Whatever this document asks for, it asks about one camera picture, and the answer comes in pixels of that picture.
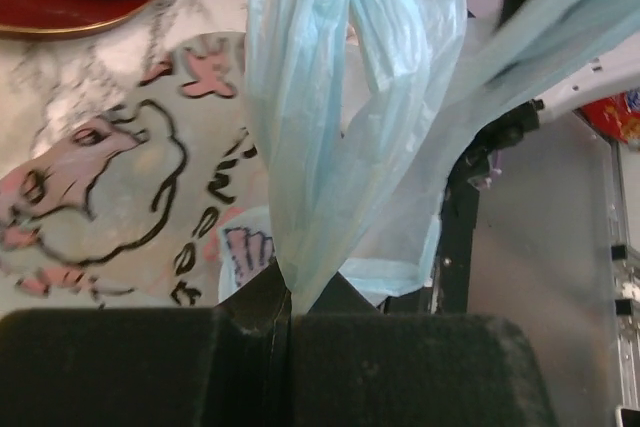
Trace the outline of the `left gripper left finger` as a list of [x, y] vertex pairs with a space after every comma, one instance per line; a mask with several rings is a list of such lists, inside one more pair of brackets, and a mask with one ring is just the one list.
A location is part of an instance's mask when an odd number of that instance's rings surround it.
[[289, 312], [271, 265], [213, 308], [11, 313], [1, 323], [1, 422], [282, 426]]

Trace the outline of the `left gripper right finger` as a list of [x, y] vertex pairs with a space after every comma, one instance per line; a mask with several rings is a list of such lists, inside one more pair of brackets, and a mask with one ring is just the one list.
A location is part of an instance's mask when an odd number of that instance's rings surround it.
[[522, 330], [483, 315], [383, 314], [335, 275], [289, 337], [291, 426], [555, 426]]

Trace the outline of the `blue cartoon plastic bag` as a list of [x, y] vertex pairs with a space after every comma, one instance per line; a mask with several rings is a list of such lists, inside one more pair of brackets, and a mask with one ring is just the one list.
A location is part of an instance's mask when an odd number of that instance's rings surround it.
[[1, 45], [1, 309], [209, 306], [273, 258], [302, 312], [429, 277], [466, 0], [156, 0]]

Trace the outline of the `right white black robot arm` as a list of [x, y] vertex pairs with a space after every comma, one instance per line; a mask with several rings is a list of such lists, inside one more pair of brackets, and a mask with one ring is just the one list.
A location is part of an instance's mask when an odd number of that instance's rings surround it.
[[570, 76], [639, 28], [639, 0], [503, 0], [490, 35], [458, 61], [438, 172], [486, 124]]

